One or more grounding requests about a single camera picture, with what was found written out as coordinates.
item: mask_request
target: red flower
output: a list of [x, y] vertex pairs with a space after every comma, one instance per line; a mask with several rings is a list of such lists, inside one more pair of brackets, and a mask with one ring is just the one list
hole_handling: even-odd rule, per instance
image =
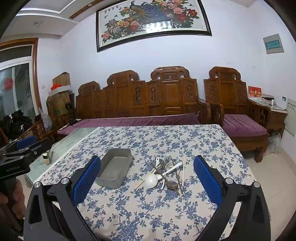
[[138, 25], [130, 25], [129, 28], [131, 31], [135, 32], [138, 30], [139, 26]]
[[189, 9], [188, 12], [192, 16], [196, 16], [197, 15], [197, 12], [195, 11], [195, 9]]
[[185, 13], [178, 14], [177, 18], [179, 19], [180, 22], [186, 22], [189, 19]]

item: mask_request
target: white wall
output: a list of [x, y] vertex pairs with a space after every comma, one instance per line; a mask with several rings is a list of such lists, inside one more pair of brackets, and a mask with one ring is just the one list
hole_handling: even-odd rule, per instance
[[[281, 101], [282, 96], [296, 100], [296, 42], [277, 13], [263, 0], [254, 2], [250, 9], [259, 23], [257, 29], [263, 55], [266, 93], [275, 96], [276, 102], [285, 108], [286, 102]], [[263, 38], [273, 34], [280, 35], [284, 53], [266, 54]], [[283, 135], [282, 147], [296, 163], [296, 139], [287, 131]]]
[[37, 79], [42, 109], [47, 113], [46, 99], [52, 79], [63, 71], [60, 36], [53, 34], [22, 34], [1, 38], [0, 42], [13, 39], [39, 38], [37, 49]]
[[116, 72], [134, 70], [141, 80], [150, 81], [158, 67], [180, 65], [197, 79], [204, 98], [203, 79], [214, 66], [236, 68], [242, 80], [258, 86], [262, 81], [262, 54], [249, 8], [229, 0], [202, 2], [212, 37], [178, 35], [156, 37], [96, 51], [96, 16], [89, 16], [61, 38], [64, 71], [70, 73], [75, 94], [81, 84], [96, 81], [101, 88]]

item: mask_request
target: chopstick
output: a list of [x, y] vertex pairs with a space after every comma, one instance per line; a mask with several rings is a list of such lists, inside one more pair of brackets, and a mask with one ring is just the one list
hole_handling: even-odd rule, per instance
[[180, 195], [180, 193], [179, 193], [174, 187], [172, 187], [172, 186], [169, 184], [169, 182], [167, 181], [167, 179], [166, 179], [166, 178], [160, 173], [160, 171], [159, 171], [159, 170], [158, 170], [158, 169], [157, 169], [152, 163], [150, 163], [150, 165], [153, 166], [153, 168], [156, 170], [156, 172], [162, 176], [162, 178], [165, 180], [165, 182], [167, 183], [167, 185], [168, 185], [170, 188], [174, 189], [174, 191], [175, 191], [178, 195]]
[[145, 181], [145, 178], [139, 183], [139, 185], [137, 185], [137, 187], [135, 188], [136, 190], [139, 188], [139, 186], [141, 186], [142, 185], [142, 183]]
[[184, 170], [185, 170], [185, 154], [183, 159], [183, 178], [182, 178], [182, 187], [184, 187]]
[[179, 187], [180, 187], [180, 191], [183, 194], [181, 183], [180, 183], [180, 179], [179, 179], [178, 174], [177, 174], [177, 169], [175, 169], [175, 173], [176, 173], [176, 177], [177, 177], [178, 184], [179, 184]]

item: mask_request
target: sliding glass door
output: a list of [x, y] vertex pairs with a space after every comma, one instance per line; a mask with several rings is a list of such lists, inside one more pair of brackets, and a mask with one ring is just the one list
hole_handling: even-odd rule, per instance
[[0, 63], [0, 119], [16, 110], [32, 120], [38, 114], [30, 57]]

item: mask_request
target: metal screw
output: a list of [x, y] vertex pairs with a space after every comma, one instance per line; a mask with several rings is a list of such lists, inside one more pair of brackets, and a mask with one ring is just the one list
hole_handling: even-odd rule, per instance
[[62, 184], [66, 184], [69, 182], [69, 178], [64, 177], [61, 181]]
[[226, 178], [225, 179], [225, 182], [227, 183], [227, 184], [232, 184], [233, 183], [233, 180], [231, 179], [231, 178]]
[[40, 185], [41, 185], [41, 182], [36, 182], [36, 183], [34, 184], [34, 187], [38, 188], [38, 187], [40, 187]]
[[260, 183], [259, 182], [254, 182], [254, 187], [259, 188], [260, 187]]

